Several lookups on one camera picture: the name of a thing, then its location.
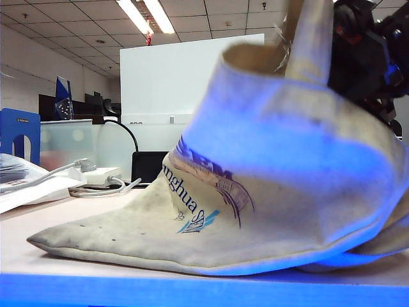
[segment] blue printed graphic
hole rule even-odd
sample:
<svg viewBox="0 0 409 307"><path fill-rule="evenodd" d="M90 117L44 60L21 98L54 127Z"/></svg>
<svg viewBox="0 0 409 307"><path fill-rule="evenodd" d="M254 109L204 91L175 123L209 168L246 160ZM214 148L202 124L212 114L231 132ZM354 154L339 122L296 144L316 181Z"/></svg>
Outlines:
<svg viewBox="0 0 409 307"><path fill-rule="evenodd" d="M214 210L208 217L205 217L205 212L200 210L191 221L187 222L181 230L178 231L178 233L200 232L204 227L212 224L219 213L220 211Z"/></svg>

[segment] white desk surface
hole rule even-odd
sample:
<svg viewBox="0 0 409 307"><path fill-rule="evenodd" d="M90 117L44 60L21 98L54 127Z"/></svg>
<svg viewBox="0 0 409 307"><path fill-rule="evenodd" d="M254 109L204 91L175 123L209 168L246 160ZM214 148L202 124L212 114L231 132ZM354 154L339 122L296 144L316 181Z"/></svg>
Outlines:
<svg viewBox="0 0 409 307"><path fill-rule="evenodd" d="M120 208L138 190L69 198L0 215L1 302L99 306L409 306L409 251L356 269L214 278L50 256L26 242L44 228Z"/></svg>

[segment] ceiling tile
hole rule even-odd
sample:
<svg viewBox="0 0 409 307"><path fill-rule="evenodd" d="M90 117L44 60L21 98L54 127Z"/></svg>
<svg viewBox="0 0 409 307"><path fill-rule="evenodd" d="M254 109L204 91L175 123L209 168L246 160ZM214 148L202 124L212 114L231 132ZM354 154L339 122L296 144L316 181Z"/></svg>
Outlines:
<svg viewBox="0 0 409 307"><path fill-rule="evenodd" d="M102 56L101 52L92 47L68 48L69 51L78 56Z"/></svg>
<svg viewBox="0 0 409 307"><path fill-rule="evenodd" d="M179 38L183 42L192 42L194 40L209 40L212 38L210 31L205 32L182 32L178 33Z"/></svg>
<svg viewBox="0 0 409 307"><path fill-rule="evenodd" d="M42 22L39 24L27 24L26 26L45 37L72 35L71 32L60 26L57 22Z"/></svg>
<svg viewBox="0 0 409 307"><path fill-rule="evenodd" d="M93 21L61 22L61 25L78 36L106 34L105 31Z"/></svg>
<svg viewBox="0 0 409 307"><path fill-rule="evenodd" d="M41 34L34 32L32 29L27 28L23 24L8 24L7 26L30 38L41 37Z"/></svg>
<svg viewBox="0 0 409 307"><path fill-rule="evenodd" d="M111 60L113 60L117 64L120 62L120 57L119 56L109 56L109 58Z"/></svg>
<svg viewBox="0 0 409 307"><path fill-rule="evenodd" d="M161 0L160 3L170 17L206 15L203 0Z"/></svg>
<svg viewBox="0 0 409 307"><path fill-rule="evenodd" d="M392 15L394 12L396 12L397 8L375 8L372 11L372 15L374 20L377 19L385 19L386 17Z"/></svg>
<svg viewBox="0 0 409 307"><path fill-rule="evenodd" d="M164 43L180 43L176 34L155 33L152 35L152 45L162 45Z"/></svg>
<svg viewBox="0 0 409 307"><path fill-rule="evenodd" d="M87 15L72 3L34 4L34 6L55 21L89 20Z"/></svg>
<svg viewBox="0 0 409 307"><path fill-rule="evenodd" d="M48 38L45 38L45 37L37 37L37 38L33 38L33 40L51 49L61 48L61 46L57 45L54 42L51 42Z"/></svg>
<svg viewBox="0 0 409 307"><path fill-rule="evenodd" d="M28 3L70 2L70 0L26 0Z"/></svg>
<svg viewBox="0 0 409 307"><path fill-rule="evenodd" d="M116 68L117 66L119 66L118 64L97 64L98 68L101 68L102 70L105 70L106 72L114 72L116 70L118 70L118 68Z"/></svg>
<svg viewBox="0 0 409 307"><path fill-rule="evenodd" d="M109 35L87 35L87 36L80 36L81 39L85 40L93 47L108 47L108 46L119 46L119 43L116 42L112 37ZM102 40L105 43L98 43L97 40Z"/></svg>
<svg viewBox="0 0 409 307"><path fill-rule="evenodd" d="M2 6L1 12L22 24L32 22L52 22L52 19L30 4Z"/></svg>
<svg viewBox="0 0 409 307"><path fill-rule="evenodd" d="M96 47L100 52L106 56L119 56L122 47Z"/></svg>
<svg viewBox="0 0 409 307"><path fill-rule="evenodd" d="M79 56L70 57L70 59L72 59L73 61L81 65L85 65L85 64L89 65L89 61L86 61L85 59L80 58Z"/></svg>
<svg viewBox="0 0 409 307"><path fill-rule="evenodd" d="M130 19L98 20L96 21L110 35L114 34L141 34Z"/></svg>
<svg viewBox="0 0 409 307"><path fill-rule="evenodd" d="M146 43L145 36L142 34L113 35L112 37L124 47L143 46Z"/></svg>
<svg viewBox="0 0 409 307"><path fill-rule="evenodd" d="M244 29L212 31L213 38L232 37L244 34L245 34Z"/></svg>
<svg viewBox="0 0 409 307"><path fill-rule="evenodd" d="M249 0L204 1L209 15L247 13L249 7Z"/></svg>
<svg viewBox="0 0 409 307"><path fill-rule="evenodd" d="M27 4L25 0L1 0L0 1L1 5L7 5L7 4Z"/></svg>
<svg viewBox="0 0 409 307"><path fill-rule="evenodd" d="M18 24L17 21L15 21L14 19L11 19L8 16L3 15L3 14L0 14L0 19L1 19L2 24Z"/></svg>
<svg viewBox="0 0 409 307"><path fill-rule="evenodd" d="M284 20L284 12L249 13L247 28L279 27Z"/></svg>
<svg viewBox="0 0 409 307"><path fill-rule="evenodd" d="M85 56L83 57L87 61L91 62L92 64L115 64L113 60L108 58L107 56Z"/></svg>
<svg viewBox="0 0 409 307"><path fill-rule="evenodd" d="M64 48L89 47L89 44L76 36L51 37L51 41Z"/></svg>
<svg viewBox="0 0 409 307"><path fill-rule="evenodd" d="M377 8L400 8L406 3L406 0L383 0Z"/></svg>
<svg viewBox="0 0 409 307"><path fill-rule="evenodd" d="M110 74L115 74L120 71L120 66L118 64L113 64L113 65L98 65L102 70L105 70L106 72Z"/></svg>
<svg viewBox="0 0 409 307"><path fill-rule="evenodd" d="M127 19L128 16L116 3L116 1L88 1L77 2L75 4L85 14L90 16L93 20L105 20L105 19Z"/></svg>
<svg viewBox="0 0 409 307"><path fill-rule="evenodd" d="M64 48L56 48L53 49L56 53L60 53L63 56L65 56L66 58L72 58L73 56L75 56L74 54L72 54L70 51L64 49Z"/></svg>
<svg viewBox="0 0 409 307"><path fill-rule="evenodd" d="M209 31L206 16L171 17L171 22L176 32Z"/></svg>
<svg viewBox="0 0 409 307"><path fill-rule="evenodd" d="M264 29L247 29L245 34L259 34L264 33L265 43L275 43L280 40L280 35L277 31L281 31L280 28L264 28Z"/></svg>
<svg viewBox="0 0 409 307"><path fill-rule="evenodd" d="M245 29L246 21L247 14L209 16L210 29L212 30Z"/></svg>
<svg viewBox="0 0 409 307"><path fill-rule="evenodd" d="M263 9L262 2L266 3L266 9ZM249 12L261 13L261 12L281 12L287 10L287 0L250 0Z"/></svg>

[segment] charger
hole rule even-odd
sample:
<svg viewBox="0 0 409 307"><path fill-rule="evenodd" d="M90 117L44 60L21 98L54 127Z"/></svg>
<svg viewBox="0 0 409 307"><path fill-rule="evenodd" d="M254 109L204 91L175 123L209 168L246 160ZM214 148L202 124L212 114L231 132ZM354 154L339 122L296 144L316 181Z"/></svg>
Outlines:
<svg viewBox="0 0 409 307"><path fill-rule="evenodd" d="M102 185L108 186L110 183L109 177L121 178L121 168L97 168L93 171L83 173L87 180L87 185Z"/></svg>

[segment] fluorescent light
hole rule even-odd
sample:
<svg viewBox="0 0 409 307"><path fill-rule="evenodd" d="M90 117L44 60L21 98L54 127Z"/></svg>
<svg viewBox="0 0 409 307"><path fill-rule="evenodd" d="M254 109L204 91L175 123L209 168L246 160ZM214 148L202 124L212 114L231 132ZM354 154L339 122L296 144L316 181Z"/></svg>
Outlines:
<svg viewBox="0 0 409 307"><path fill-rule="evenodd" d="M137 8L130 0L116 0L116 2L142 33L146 34L148 31L153 33L145 18L143 18L141 13L139 13Z"/></svg>
<svg viewBox="0 0 409 307"><path fill-rule="evenodd" d="M153 18L156 20L158 26L162 30L163 33L173 34L174 29L172 24L167 18L167 15L158 2L158 0L144 0L146 7L151 12Z"/></svg>

